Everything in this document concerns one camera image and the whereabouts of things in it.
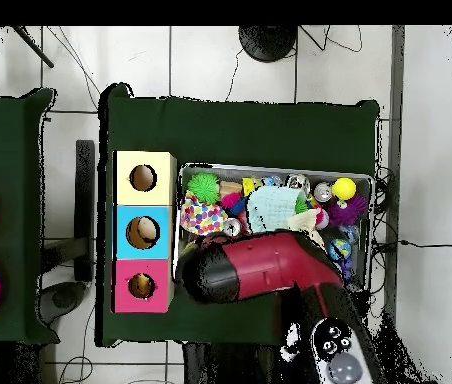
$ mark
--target dark green tablecloth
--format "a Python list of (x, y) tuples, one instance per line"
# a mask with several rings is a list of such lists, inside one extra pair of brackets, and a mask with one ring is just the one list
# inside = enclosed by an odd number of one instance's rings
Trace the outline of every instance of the dark green tablecloth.
[(124, 84), (109, 87), (100, 99), (99, 170), (106, 169), (106, 175), (99, 176), (99, 184), (106, 184), (107, 191), (106, 197), (100, 193), (98, 204), (105, 218), (98, 236), (105, 233), (106, 244), (98, 246), (105, 253), (105, 269), (97, 271), (97, 341), (280, 341), (275, 294), (238, 304), (199, 305), (177, 287), (166, 314), (110, 312), (112, 164), (107, 159), (113, 150), (169, 151), (179, 165), (208, 162), (373, 175), (378, 114), (375, 101), (339, 106), (135, 99)]
[(41, 116), (51, 89), (0, 97), (0, 341), (50, 343), (57, 335), (37, 317), (41, 269)]

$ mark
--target green spiky ball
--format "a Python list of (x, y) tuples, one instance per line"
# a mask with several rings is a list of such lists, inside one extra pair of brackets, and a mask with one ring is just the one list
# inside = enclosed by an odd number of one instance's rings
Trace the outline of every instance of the green spiky ball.
[(219, 201), (219, 187), (214, 174), (201, 172), (194, 175), (189, 181), (188, 189), (196, 195), (201, 203), (212, 205)]
[(306, 201), (302, 199), (300, 196), (297, 198), (295, 202), (295, 213), (303, 213), (308, 210), (308, 206), (306, 205)]

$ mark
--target blue box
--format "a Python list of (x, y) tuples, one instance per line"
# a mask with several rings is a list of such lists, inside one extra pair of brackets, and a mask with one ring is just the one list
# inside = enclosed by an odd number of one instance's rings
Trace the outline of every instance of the blue box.
[[(169, 206), (116, 206), (117, 208), (117, 245), (116, 259), (170, 259), (172, 254), (172, 217)], [(159, 228), (160, 237), (151, 247), (137, 249), (126, 237), (128, 224), (137, 217), (154, 220)]]

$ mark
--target shape sorter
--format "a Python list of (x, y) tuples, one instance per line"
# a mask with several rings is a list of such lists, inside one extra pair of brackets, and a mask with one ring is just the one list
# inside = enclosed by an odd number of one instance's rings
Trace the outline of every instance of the shape sorter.
[(164, 313), (173, 297), (176, 160), (115, 151), (112, 312)]

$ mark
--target yellow box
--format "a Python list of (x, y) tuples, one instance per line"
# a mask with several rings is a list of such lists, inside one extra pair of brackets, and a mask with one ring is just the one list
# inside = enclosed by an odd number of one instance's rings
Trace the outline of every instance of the yellow box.
[(118, 150), (115, 154), (119, 205), (168, 206), (174, 203), (176, 159), (169, 152)]

